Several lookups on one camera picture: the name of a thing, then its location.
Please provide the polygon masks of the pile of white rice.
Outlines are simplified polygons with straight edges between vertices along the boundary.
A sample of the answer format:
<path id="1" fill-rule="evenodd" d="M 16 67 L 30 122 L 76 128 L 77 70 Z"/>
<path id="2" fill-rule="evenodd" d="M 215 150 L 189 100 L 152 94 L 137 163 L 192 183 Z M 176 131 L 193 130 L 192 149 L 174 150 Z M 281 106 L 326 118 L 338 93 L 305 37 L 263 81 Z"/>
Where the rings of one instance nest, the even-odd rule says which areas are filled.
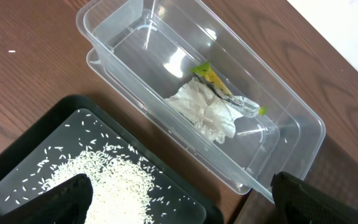
<path id="1" fill-rule="evenodd" d="M 78 109 L 0 180 L 0 215 L 87 175 L 87 223 L 203 223 L 205 209 L 90 110 Z"/>

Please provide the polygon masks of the black plastic tray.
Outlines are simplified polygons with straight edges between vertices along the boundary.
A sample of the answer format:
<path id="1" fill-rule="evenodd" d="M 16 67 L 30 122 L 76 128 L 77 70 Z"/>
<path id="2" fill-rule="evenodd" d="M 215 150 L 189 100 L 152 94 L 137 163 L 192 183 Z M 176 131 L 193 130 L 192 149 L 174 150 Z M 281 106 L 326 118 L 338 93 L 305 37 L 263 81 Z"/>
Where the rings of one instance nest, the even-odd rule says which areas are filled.
<path id="1" fill-rule="evenodd" d="M 22 162 L 52 131 L 64 122 L 69 115 L 82 108 L 90 110 L 104 121 L 124 140 L 138 149 L 153 165 L 161 169 L 174 183 L 179 185 L 186 193 L 199 202 L 206 212 L 203 223 L 222 223 L 224 221 L 221 211 L 213 202 L 176 174 L 96 103 L 83 95 L 70 95 L 62 98 L 0 154 L 0 180 Z"/>

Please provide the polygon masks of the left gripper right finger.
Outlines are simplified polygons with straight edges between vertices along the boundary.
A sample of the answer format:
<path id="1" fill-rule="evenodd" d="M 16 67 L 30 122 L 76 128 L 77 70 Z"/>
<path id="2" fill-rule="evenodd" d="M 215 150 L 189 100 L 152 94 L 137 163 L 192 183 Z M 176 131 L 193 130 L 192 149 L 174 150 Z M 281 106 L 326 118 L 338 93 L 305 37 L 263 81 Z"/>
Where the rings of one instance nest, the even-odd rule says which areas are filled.
<path id="1" fill-rule="evenodd" d="M 272 197 L 281 223 L 352 224 L 358 211 L 287 173 L 272 178 Z"/>

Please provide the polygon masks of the white tissue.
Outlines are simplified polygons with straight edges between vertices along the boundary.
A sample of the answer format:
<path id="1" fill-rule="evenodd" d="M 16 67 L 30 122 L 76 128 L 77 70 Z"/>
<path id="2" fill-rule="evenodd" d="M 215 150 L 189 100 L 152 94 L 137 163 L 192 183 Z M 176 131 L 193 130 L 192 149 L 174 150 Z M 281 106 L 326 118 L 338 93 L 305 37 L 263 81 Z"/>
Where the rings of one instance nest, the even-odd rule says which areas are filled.
<path id="1" fill-rule="evenodd" d="M 165 101 L 210 141 L 220 144 L 225 142 L 225 138 L 234 137 L 234 122 L 242 117 L 240 112 L 195 77 Z"/>

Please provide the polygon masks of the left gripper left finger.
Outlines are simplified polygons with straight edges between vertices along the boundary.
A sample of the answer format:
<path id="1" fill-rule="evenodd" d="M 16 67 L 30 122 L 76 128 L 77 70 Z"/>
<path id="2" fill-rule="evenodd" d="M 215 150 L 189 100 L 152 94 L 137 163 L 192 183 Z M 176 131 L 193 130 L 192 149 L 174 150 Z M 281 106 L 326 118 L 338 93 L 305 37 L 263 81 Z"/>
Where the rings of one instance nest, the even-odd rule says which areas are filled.
<path id="1" fill-rule="evenodd" d="M 84 224 L 93 199 L 86 174 L 78 174 L 0 217 L 0 224 Z"/>

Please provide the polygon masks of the yellow green snack wrapper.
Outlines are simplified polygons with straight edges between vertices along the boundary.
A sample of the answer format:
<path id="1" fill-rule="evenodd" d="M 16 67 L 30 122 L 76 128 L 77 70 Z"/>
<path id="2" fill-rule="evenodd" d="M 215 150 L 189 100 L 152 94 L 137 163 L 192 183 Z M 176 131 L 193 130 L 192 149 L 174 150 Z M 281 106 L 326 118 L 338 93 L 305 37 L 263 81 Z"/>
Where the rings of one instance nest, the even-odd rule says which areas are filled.
<path id="1" fill-rule="evenodd" d="M 254 118 L 256 116 L 264 116 L 267 114 L 266 106 L 260 106 L 244 96 L 233 95 L 223 80 L 213 70 L 209 62 L 190 68 L 190 71 L 194 73 L 198 77 L 198 80 L 204 83 L 216 96 L 226 101 L 243 116 Z"/>

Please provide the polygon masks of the clear plastic waste bin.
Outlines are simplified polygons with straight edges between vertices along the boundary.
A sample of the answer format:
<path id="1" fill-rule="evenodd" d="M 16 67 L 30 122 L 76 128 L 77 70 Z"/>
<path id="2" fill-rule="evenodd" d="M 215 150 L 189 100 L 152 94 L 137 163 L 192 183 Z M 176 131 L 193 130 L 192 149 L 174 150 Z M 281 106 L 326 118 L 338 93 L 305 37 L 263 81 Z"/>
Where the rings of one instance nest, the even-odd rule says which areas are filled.
<path id="1" fill-rule="evenodd" d="M 94 72 L 236 193 L 254 189 L 271 199 L 274 174 L 307 175 L 323 120 L 205 3 L 91 0 L 76 25 L 93 46 L 86 60 Z M 223 143 L 166 102 L 203 62 L 236 96 L 266 109 L 237 119 Z"/>

